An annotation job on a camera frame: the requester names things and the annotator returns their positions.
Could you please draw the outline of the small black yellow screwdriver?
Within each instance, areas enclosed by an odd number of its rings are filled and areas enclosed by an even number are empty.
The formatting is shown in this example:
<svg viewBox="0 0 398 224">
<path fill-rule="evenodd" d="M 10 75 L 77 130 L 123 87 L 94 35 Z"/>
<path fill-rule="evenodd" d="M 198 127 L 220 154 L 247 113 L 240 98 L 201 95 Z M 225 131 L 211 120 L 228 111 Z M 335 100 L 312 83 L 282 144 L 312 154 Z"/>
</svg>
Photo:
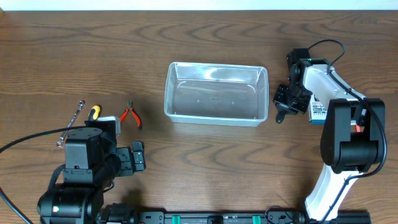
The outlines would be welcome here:
<svg viewBox="0 0 398 224">
<path fill-rule="evenodd" d="M 280 105 L 277 105 L 277 110 L 278 110 L 278 113 L 277 113 L 275 121 L 278 124 L 280 124 L 283 122 L 285 115 L 288 113 L 288 111 L 284 107 L 281 107 Z"/>
</svg>

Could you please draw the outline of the blue white screw box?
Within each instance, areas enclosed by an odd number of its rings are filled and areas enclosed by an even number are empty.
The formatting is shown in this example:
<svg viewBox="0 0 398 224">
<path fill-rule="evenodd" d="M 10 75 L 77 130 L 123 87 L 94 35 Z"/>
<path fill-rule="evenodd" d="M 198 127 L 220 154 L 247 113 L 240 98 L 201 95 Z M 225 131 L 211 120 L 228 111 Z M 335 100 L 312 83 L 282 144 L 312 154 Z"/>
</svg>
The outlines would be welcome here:
<svg viewBox="0 0 398 224">
<path fill-rule="evenodd" d="M 324 124 L 326 120 L 327 109 L 321 104 L 319 99 L 312 95 L 308 105 L 308 114 L 310 124 Z"/>
</svg>

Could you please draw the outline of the red handled pliers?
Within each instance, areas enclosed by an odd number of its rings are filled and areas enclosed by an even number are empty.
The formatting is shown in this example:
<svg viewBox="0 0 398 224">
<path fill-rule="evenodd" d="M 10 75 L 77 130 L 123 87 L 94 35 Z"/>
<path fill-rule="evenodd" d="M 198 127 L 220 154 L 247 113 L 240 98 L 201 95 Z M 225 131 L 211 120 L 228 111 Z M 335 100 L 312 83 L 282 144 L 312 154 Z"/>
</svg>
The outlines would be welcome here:
<svg viewBox="0 0 398 224">
<path fill-rule="evenodd" d="M 136 113 L 136 111 L 134 109 L 134 103 L 131 100 L 127 102 L 126 109 L 120 117 L 120 122 L 123 123 L 129 114 L 131 114 L 132 117 L 135 119 L 138 130 L 141 130 L 142 129 L 142 120 L 141 120 L 141 117 Z"/>
</svg>

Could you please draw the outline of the stubby yellow black screwdriver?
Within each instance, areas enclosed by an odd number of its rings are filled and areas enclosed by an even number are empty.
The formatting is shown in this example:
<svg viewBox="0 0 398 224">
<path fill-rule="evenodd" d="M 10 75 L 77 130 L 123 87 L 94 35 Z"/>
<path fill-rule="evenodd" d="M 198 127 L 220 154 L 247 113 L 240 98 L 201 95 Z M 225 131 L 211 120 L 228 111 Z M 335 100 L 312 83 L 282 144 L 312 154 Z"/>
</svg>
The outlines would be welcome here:
<svg viewBox="0 0 398 224">
<path fill-rule="evenodd" d="M 89 121 L 95 121 L 99 118 L 101 113 L 101 107 L 100 105 L 94 105 L 88 114 L 88 120 Z"/>
</svg>

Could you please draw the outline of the silver ratchet wrench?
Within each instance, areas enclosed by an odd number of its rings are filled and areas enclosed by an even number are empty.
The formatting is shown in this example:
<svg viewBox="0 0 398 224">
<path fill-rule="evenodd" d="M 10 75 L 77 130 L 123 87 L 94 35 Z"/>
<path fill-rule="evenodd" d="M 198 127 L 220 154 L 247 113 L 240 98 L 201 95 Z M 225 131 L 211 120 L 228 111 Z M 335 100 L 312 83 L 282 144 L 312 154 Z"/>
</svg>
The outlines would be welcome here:
<svg viewBox="0 0 398 224">
<path fill-rule="evenodd" d="M 75 113 L 73 114 L 70 122 L 67 125 L 68 128 L 73 126 L 74 122 L 76 121 L 76 119 L 77 119 L 78 115 L 80 114 L 80 112 L 81 112 L 81 110 L 82 110 L 84 105 L 85 105 L 85 101 L 84 100 L 80 100 L 79 104 L 78 104 L 78 107 L 77 107 L 77 110 L 75 111 Z M 65 138 L 67 136 L 67 133 L 68 133 L 68 130 L 64 131 L 60 135 L 60 138 L 59 138 L 59 140 L 57 141 L 57 144 L 56 144 L 57 147 L 62 147 L 63 146 L 63 144 L 65 142 Z"/>
</svg>

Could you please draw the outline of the clear plastic container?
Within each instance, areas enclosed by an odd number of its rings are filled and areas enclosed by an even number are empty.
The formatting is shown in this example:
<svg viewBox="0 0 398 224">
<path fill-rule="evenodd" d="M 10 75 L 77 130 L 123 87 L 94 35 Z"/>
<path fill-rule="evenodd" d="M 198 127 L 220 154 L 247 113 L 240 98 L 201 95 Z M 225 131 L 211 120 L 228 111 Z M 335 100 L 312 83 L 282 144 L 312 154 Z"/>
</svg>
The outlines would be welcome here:
<svg viewBox="0 0 398 224">
<path fill-rule="evenodd" d="M 257 127 L 268 117 L 269 82 L 260 66 L 172 62 L 164 113 L 176 123 Z"/>
</svg>

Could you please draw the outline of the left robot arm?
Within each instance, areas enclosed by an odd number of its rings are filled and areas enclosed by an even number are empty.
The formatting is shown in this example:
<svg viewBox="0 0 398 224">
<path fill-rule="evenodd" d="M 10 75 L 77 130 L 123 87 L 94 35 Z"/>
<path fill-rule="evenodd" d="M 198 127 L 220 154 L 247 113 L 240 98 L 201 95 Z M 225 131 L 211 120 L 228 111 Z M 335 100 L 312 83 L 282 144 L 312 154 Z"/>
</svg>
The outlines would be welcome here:
<svg viewBox="0 0 398 224">
<path fill-rule="evenodd" d="M 54 170 L 37 204 L 41 223 L 138 223 L 138 214 L 127 205 L 104 205 L 115 178 L 146 168 L 144 143 L 118 147 L 119 134 L 120 121 L 112 116 L 86 121 L 68 133 L 65 164 Z"/>
</svg>

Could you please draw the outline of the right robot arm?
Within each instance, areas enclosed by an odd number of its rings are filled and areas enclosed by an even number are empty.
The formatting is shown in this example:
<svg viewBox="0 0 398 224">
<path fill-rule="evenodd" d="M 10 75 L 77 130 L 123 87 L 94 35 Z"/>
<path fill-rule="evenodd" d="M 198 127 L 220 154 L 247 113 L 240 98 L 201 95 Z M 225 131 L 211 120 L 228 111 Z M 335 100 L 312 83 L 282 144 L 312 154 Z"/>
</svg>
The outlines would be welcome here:
<svg viewBox="0 0 398 224">
<path fill-rule="evenodd" d="M 305 113 L 312 96 L 326 108 L 320 140 L 323 168 L 294 223 L 336 223 L 338 208 L 358 179 L 377 174 L 387 156 L 385 104 L 352 89 L 324 58 L 308 48 L 287 54 L 289 84 L 279 85 L 273 102 L 277 123 L 288 114 Z"/>
</svg>

